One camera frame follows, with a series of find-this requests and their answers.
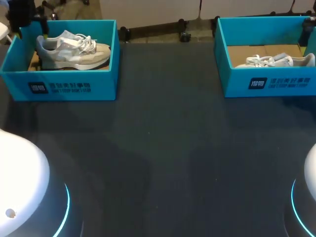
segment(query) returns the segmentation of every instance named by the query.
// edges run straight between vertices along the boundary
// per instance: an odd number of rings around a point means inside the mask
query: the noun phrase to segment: shoe sole
[[[73,62],[44,62],[42,61],[41,68],[44,70],[53,70],[61,68],[76,68],[78,70],[90,70],[99,67],[106,63],[110,58],[106,58],[102,61],[93,64],[74,64]]]

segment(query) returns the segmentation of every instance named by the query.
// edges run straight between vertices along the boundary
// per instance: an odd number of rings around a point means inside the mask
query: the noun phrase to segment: blue shoe box
[[[84,34],[111,46],[105,70],[28,71],[42,35],[38,22],[21,28],[22,39],[15,37],[6,54],[1,75],[15,101],[99,101],[115,100],[119,74],[119,37],[115,20],[48,21],[49,35],[64,30]]]
[[[243,45],[298,47],[306,18],[219,18],[214,53],[225,97],[316,95],[316,67],[234,68],[228,50],[229,46]],[[309,53],[316,55],[316,29],[311,33],[304,56]]]

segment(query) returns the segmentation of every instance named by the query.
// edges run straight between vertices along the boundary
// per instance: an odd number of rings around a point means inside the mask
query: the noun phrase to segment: chair leg
[[[12,43],[12,39],[10,38],[10,36],[6,35],[6,38],[8,41],[10,41],[10,43]]]

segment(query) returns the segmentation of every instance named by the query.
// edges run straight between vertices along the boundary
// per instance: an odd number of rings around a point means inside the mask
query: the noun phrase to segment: gray sneaker
[[[56,38],[37,38],[37,53],[43,69],[76,68],[89,70],[107,62],[111,48],[90,36],[64,31]]]
[[[262,58],[259,55],[254,55],[246,59],[246,64],[239,65],[236,68],[261,67],[315,67],[315,55],[310,53],[302,58],[294,58],[286,53]]]

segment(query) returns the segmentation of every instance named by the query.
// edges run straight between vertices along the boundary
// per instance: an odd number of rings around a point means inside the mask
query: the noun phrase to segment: dark fabric surface
[[[13,103],[1,88],[2,128],[44,151],[85,236],[286,237],[316,98],[225,99],[213,44],[122,45],[115,102]]]

